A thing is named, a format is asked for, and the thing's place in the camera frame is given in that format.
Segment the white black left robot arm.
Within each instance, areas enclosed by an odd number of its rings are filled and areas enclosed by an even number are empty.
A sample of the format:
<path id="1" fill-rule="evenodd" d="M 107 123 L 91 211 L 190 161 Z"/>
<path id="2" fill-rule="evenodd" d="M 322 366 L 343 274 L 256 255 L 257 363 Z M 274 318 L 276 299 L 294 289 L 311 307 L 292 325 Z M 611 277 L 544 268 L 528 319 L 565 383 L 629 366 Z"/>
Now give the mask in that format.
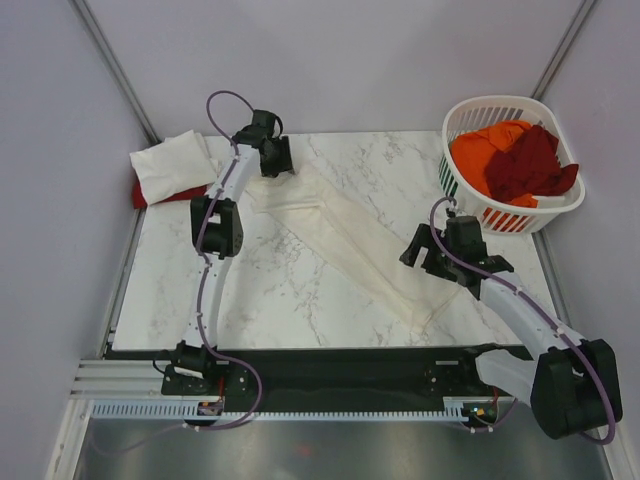
<path id="1" fill-rule="evenodd" d="M 231 138 L 231 160 L 202 197 L 190 203 L 192 241 L 204 260 L 196 294 L 195 318 L 171 354 L 164 376 L 184 376 L 198 393 L 208 393 L 219 382 L 219 369 L 211 353 L 217 344 L 218 317 L 227 274 L 240 252 L 244 230 L 238 202 L 249 180 L 274 178 L 294 171 L 289 139 L 282 127 L 248 125 Z"/>

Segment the cream white t shirt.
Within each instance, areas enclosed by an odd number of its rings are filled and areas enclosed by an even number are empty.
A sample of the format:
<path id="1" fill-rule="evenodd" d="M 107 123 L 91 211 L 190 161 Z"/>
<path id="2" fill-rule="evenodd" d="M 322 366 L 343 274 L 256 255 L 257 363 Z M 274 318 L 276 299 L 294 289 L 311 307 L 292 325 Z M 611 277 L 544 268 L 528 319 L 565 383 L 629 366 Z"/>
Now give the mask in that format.
<path id="1" fill-rule="evenodd" d="M 445 280 L 399 261 L 407 243 L 317 169 L 255 177 L 246 193 L 256 213 L 268 213 L 375 303 L 414 330 L 424 329 L 460 292 Z"/>

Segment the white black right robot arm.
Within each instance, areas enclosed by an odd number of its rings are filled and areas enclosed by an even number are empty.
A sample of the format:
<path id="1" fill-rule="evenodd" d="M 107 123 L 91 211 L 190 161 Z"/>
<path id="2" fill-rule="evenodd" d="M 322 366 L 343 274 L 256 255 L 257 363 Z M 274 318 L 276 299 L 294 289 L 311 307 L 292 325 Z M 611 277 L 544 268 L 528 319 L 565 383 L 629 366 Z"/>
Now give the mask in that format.
<path id="1" fill-rule="evenodd" d="M 479 222 L 451 218 L 443 230 L 418 226 L 400 261 L 467 289 L 503 320 L 526 348 L 521 359 L 505 347 L 481 347 L 458 368 L 458 381 L 477 394 L 495 387 L 530 407 L 552 439 L 604 428 L 599 444 L 610 444 L 621 420 L 622 402 L 616 357 L 604 340 L 588 340 L 552 316 L 524 287 L 514 267 L 487 251 Z"/>

